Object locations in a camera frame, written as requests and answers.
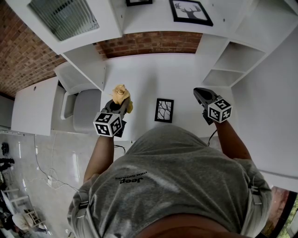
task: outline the black cable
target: black cable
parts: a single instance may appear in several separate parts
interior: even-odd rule
[[[121,145],[114,145],[114,148],[119,148],[119,147],[123,148],[123,150],[124,150],[124,155],[125,155],[125,154],[126,154],[126,150],[125,150],[125,148],[124,148],[123,146],[121,146]]]
[[[47,177],[47,174],[41,169],[41,167],[40,167],[39,164],[38,164],[37,154],[36,154],[36,145],[35,145],[35,134],[34,134],[34,153],[35,153],[36,163],[37,163],[37,165],[38,165],[40,171],[43,172],[43,173],[45,174],[45,176]]]
[[[212,136],[214,136],[214,134],[217,132],[217,129],[213,132],[213,134],[210,136],[210,138],[209,138],[209,140],[208,140],[208,143],[207,143],[207,146],[209,146],[210,145],[210,140],[211,140],[211,138],[212,138]]]

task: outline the framed picture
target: framed picture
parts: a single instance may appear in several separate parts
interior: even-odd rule
[[[174,21],[213,26],[206,10],[200,2],[191,0],[169,0]]]
[[[172,123],[173,109],[174,109],[174,100],[157,99],[154,121]]]
[[[142,4],[152,4],[152,0],[126,0],[126,5],[128,7]]]

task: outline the red brick wall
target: red brick wall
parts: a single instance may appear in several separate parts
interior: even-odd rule
[[[192,32],[143,32],[97,42],[96,49],[104,57],[147,53],[195,53],[202,34]]]
[[[55,76],[65,62],[41,41],[4,0],[0,0],[0,93],[17,91]]]

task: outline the white floor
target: white floor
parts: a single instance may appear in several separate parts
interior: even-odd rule
[[[11,157],[15,160],[12,168],[14,185],[30,197],[30,201],[46,219],[46,226],[50,235],[42,237],[66,238],[70,227],[67,222],[67,212],[70,201],[75,191],[67,185],[55,182],[50,188],[46,184],[46,175],[41,169],[64,183],[79,188],[83,182],[83,176],[89,158],[92,154],[97,136],[84,134],[70,134],[65,132],[53,132],[51,136],[35,136],[36,148],[34,149],[34,136],[13,136],[0,134],[0,143],[7,142],[10,147]],[[122,145],[126,151],[132,145],[131,141],[116,141],[115,144]],[[219,147],[218,138],[211,140],[211,146]],[[122,148],[115,148],[114,159],[123,155]]]

